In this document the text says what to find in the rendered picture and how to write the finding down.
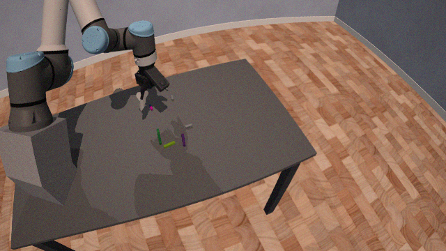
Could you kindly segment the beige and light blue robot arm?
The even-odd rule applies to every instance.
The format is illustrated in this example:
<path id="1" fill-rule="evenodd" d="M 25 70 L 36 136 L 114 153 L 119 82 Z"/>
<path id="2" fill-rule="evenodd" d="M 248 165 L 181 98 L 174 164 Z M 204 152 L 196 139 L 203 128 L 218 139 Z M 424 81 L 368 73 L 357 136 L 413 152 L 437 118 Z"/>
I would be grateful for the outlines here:
<path id="1" fill-rule="evenodd" d="M 141 67 L 157 60 L 151 22 L 142 20 L 129 27 L 110 29 L 95 0 L 44 0 L 37 52 L 15 54 L 6 60 L 10 131 L 31 132 L 53 122 L 46 91 L 68 83 L 74 69 L 65 45 L 69 2 L 81 28 L 82 46 L 88 53 L 132 50 L 135 64 Z"/>

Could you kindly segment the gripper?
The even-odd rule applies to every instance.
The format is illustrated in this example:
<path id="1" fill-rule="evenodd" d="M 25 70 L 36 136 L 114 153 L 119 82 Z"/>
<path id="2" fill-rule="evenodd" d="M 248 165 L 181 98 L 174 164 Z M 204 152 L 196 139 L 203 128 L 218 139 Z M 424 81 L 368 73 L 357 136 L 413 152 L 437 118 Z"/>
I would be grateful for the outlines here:
<path id="1" fill-rule="evenodd" d="M 152 87 L 154 86 L 154 84 L 149 80 L 149 78 L 147 78 L 143 71 L 144 69 L 152 67 L 154 64 L 155 62 L 149 66 L 138 66 L 139 70 L 137 71 L 137 73 L 134 74 L 137 84 L 141 86 L 141 92 L 137 93 L 137 98 L 140 101 L 141 112 L 144 109 L 144 105 L 146 103 L 146 97 L 148 95 L 147 89 L 152 89 Z"/>

